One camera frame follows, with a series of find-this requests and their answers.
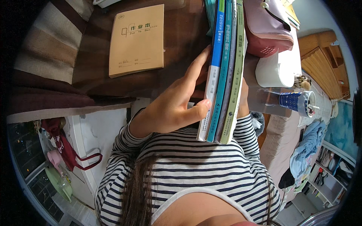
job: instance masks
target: textbook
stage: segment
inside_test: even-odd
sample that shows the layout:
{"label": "textbook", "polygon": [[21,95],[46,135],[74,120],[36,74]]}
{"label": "textbook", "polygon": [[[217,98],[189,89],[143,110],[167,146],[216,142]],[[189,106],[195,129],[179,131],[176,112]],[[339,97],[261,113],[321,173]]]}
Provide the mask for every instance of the textbook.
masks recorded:
{"label": "textbook", "polygon": [[237,15],[236,0],[232,0],[232,21],[231,21],[231,41],[230,41],[229,65],[228,65],[228,70],[227,70],[224,97],[223,97],[223,102],[222,102],[222,106],[221,106],[218,126],[216,128],[214,143],[220,142],[221,133],[223,132],[223,128],[224,128],[226,111],[227,111],[227,107],[229,105],[230,89],[231,89],[232,75],[234,73],[234,63],[235,63],[236,15]]}
{"label": "textbook", "polygon": [[236,127],[236,117],[237,117],[237,111],[239,109],[241,84],[243,81],[243,69],[244,69],[244,57],[245,57],[243,1],[237,0],[236,3],[237,3],[237,46],[236,46],[235,68],[234,68],[234,75],[232,78],[229,105],[226,111],[225,123],[220,138],[220,143],[222,144],[227,144],[232,139],[232,133]]}
{"label": "textbook", "polygon": [[109,50],[109,77],[163,68],[164,5],[118,13]]}
{"label": "textbook", "polygon": [[216,86],[219,79],[219,71],[222,56],[222,45],[224,40],[224,10],[225,1],[219,0],[215,8],[214,37],[212,38],[212,57],[209,71],[207,73],[206,90],[204,99],[211,101],[211,108],[204,119],[201,120],[197,133],[197,140],[206,141],[209,131],[210,116],[214,109]]}
{"label": "textbook", "polygon": [[219,82],[216,90],[216,99],[214,104],[214,111],[211,115],[209,133],[207,134],[207,142],[213,142],[215,137],[216,128],[218,125],[221,106],[223,103],[226,77],[229,64],[230,54],[230,36],[231,36],[231,17],[232,17],[232,0],[226,0],[225,6],[225,30],[224,30],[224,48],[221,59],[221,68],[219,74]]}

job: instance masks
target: red bag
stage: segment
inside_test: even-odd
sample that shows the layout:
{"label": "red bag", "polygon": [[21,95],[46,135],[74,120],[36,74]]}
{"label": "red bag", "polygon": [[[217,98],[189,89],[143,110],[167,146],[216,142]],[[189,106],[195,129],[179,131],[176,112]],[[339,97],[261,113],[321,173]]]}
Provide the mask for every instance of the red bag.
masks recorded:
{"label": "red bag", "polygon": [[[88,170],[92,167],[95,167],[98,163],[102,161],[101,153],[93,154],[86,158],[80,158],[70,143],[67,141],[65,136],[64,130],[59,128],[60,118],[53,118],[53,119],[43,119],[42,120],[42,127],[52,136],[54,137],[56,147],[58,148],[59,153],[61,154],[64,162],[66,163],[67,167],[70,171],[73,171],[74,167],[78,167],[81,170]],[[97,162],[87,166],[82,167],[77,163],[76,157],[81,161],[91,159],[93,157],[99,156]]]}

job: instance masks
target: wooden desk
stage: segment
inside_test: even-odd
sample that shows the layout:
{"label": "wooden desk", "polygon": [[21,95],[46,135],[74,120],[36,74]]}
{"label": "wooden desk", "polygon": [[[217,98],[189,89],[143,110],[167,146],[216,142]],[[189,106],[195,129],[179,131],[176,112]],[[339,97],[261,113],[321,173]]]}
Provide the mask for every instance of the wooden desk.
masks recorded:
{"label": "wooden desk", "polygon": [[[164,68],[109,78],[109,46],[115,15],[163,3]],[[156,98],[182,77],[190,63],[211,43],[211,38],[206,36],[209,24],[202,0],[122,0],[108,8],[103,14],[101,8],[94,7],[75,62],[73,87],[88,95]],[[250,54],[245,57],[244,77],[249,85],[250,110],[290,117],[289,109],[265,106],[256,98],[255,93],[261,88],[255,79],[258,59]]]}

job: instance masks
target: bag strap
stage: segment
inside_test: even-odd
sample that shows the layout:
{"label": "bag strap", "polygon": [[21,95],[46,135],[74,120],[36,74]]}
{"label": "bag strap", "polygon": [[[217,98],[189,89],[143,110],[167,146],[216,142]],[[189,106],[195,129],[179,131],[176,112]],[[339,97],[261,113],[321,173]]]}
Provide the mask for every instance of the bag strap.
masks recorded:
{"label": "bag strap", "polygon": [[267,3],[266,3],[266,6],[265,6],[265,7],[263,6],[263,8],[264,8],[264,9],[268,12],[268,14],[271,15],[274,19],[276,19],[277,21],[279,21],[280,23],[282,23],[282,24],[283,24],[283,28],[284,28],[285,30],[292,31],[291,28],[290,28],[290,25],[289,25],[287,22],[285,22],[284,20],[280,19],[279,17],[277,17],[276,15],[274,15],[272,12],[270,12],[270,11],[268,10],[269,6],[268,6]]}
{"label": "bag strap", "polygon": [[102,161],[102,157],[103,157],[103,156],[101,155],[101,153],[96,153],[96,154],[93,154],[93,155],[88,156],[88,157],[86,157],[86,158],[80,158],[79,155],[78,155],[75,151],[74,151],[74,153],[75,153],[75,155],[77,156],[77,158],[80,159],[81,161],[88,160],[88,159],[91,159],[91,158],[94,158],[94,157],[99,156],[99,159],[98,159],[97,162],[92,163],[91,165],[89,165],[89,166],[87,166],[87,167],[82,167],[81,165],[79,165],[79,164],[77,163],[76,167],[78,167],[78,168],[81,169],[81,170],[88,170],[88,169],[90,169],[90,168],[95,167],[96,165],[98,165],[98,164]]}

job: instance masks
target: wall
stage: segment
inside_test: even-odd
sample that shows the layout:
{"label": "wall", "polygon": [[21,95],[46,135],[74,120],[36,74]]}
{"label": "wall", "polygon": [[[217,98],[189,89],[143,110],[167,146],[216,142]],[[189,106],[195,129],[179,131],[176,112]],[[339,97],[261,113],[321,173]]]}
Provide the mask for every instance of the wall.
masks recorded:
{"label": "wall", "polygon": [[335,32],[346,64],[351,93],[350,100],[353,100],[353,93],[358,88],[356,66],[346,39],[333,19],[333,16],[320,0],[296,0],[292,5],[300,21],[300,30],[297,32],[298,37],[331,29]]}

